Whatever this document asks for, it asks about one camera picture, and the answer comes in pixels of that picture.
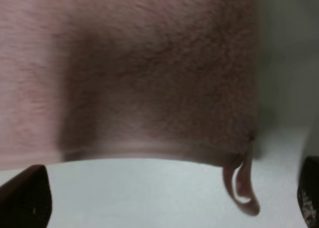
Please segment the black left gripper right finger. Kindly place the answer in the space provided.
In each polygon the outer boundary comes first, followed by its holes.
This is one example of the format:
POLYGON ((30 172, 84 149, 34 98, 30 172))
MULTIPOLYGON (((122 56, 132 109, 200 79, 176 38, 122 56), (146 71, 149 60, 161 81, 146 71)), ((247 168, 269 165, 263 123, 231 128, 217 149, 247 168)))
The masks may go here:
POLYGON ((304 160, 297 198, 307 227, 319 228, 319 158, 316 156, 304 160))

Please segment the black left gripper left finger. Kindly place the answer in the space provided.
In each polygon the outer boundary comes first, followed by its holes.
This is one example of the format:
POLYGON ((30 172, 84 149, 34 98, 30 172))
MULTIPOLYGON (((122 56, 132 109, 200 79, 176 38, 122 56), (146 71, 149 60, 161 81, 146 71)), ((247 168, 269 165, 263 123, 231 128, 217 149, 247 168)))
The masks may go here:
POLYGON ((0 187, 2 228, 46 228, 52 214, 47 169, 32 165, 0 187))

